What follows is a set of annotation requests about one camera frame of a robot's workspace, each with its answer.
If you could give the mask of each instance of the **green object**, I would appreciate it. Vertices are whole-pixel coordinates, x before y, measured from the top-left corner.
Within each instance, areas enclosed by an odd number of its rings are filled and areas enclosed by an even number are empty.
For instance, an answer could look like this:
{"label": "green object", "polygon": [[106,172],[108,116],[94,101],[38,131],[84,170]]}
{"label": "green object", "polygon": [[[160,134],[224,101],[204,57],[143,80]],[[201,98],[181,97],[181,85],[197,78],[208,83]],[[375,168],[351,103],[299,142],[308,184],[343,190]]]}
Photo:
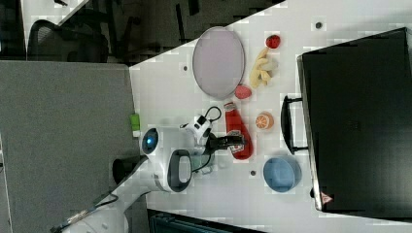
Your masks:
{"label": "green object", "polygon": [[131,130],[140,130],[140,117],[138,114],[130,115]]}

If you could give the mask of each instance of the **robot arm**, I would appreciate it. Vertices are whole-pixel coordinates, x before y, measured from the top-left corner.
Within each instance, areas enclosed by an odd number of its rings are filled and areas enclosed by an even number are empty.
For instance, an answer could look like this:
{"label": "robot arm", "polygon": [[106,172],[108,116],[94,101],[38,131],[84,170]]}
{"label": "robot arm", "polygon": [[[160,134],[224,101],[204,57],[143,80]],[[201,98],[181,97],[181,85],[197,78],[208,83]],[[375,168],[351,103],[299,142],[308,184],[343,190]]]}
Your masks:
{"label": "robot arm", "polygon": [[210,131],[212,121],[219,117],[210,120],[206,116],[197,116],[181,128],[150,129],[141,141],[147,156],[132,174],[99,204],[70,217],[51,233],[127,233],[124,211],[139,197],[151,191],[181,192],[188,187],[191,156],[211,155],[245,143],[243,137],[216,138]]}
{"label": "robot arm", "polygon": [[142,195],[160,190],[161,187],[154,175],[154,166],[148,157],[144,156],[131,176],[109,196],[95,207],[70,217],[51,232],[127,233],[128,223],[124,211]]}

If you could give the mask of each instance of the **black case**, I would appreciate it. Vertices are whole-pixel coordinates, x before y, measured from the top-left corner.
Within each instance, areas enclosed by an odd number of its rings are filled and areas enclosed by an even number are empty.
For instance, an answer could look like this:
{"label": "black case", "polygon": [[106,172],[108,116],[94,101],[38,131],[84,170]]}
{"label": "black case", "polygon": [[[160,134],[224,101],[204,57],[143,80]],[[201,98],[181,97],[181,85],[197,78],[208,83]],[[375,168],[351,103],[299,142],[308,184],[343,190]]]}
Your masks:
{"label": "black case", "polygon": [[319,211],[411,221],[407,35],[400,28],[297,59]]}

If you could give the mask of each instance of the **desk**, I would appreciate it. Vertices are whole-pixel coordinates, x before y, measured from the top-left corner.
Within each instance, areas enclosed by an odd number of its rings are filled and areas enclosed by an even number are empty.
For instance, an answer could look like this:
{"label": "desk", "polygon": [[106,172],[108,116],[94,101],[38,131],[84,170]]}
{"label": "desk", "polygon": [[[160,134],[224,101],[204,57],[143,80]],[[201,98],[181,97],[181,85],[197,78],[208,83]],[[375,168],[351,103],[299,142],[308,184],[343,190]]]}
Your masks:
{"label": "desk", "polygon": [[63,0],[68,6],[63,7],[53,0],[20,0],[23,18],[24,42],[27,48],[30,29],[39,19],[61,25],[67,18],[79,10],[88,0]]}
{"label": "desk", "polygon": [[[315,28],[316,22],[324,27]],[[302,181],[291,192],[279,194],[265,185],[264,162],[288,151],[280,131],[280,111],[286,94],[299,95],[296,58],[308,51],[361,38],[370,34],[412,26],[412,2],[409,0],[289,0],[229,25],[244,46],[246,70],[244,82],[254,60],[264,47],[265,38],[279,34],[282,44],[269,57],[279,61],[271,86],[260,87],[247,101],[233,97],[249,127],[256,151],[247,161],[236,161],[228,153],[217,154],[209,175],[194,175],[187,190],[179,194],[150,193],[149,209],[192,216],[265,232],[410,232],[412,225],[384,220],[329,215],[316,211],[309,196],[312,187],[307,151],[296,153],[302,169]],[[223,107],[196,85],[191,71],[195,41],[131,67],[135,109],[142,129],[154,125],[180,125],[195,114],[205,113],[212,105]],[[306,136],[300,104],[293,105],[294,137],[297,146],[305,146]],[[266,110],[275,116],[275,129],[257,132],[255,118]],[[224,119],[214,127],[225,132]],[[252,177],[250,171],[257,171]]]}

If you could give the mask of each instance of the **office chair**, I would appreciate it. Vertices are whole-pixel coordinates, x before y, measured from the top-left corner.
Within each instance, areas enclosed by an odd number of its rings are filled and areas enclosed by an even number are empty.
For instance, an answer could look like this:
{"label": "office chair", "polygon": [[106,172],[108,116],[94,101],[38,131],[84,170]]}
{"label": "office chair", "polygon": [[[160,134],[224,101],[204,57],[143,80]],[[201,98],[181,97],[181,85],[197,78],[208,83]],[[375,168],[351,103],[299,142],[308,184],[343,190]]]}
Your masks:
{"label": "office chair", "polygon": [[30,30],[27,59],[37,61],[107,62],[108,41],[98,30],[76,29],[70,22],[57,26],[38,20]]}

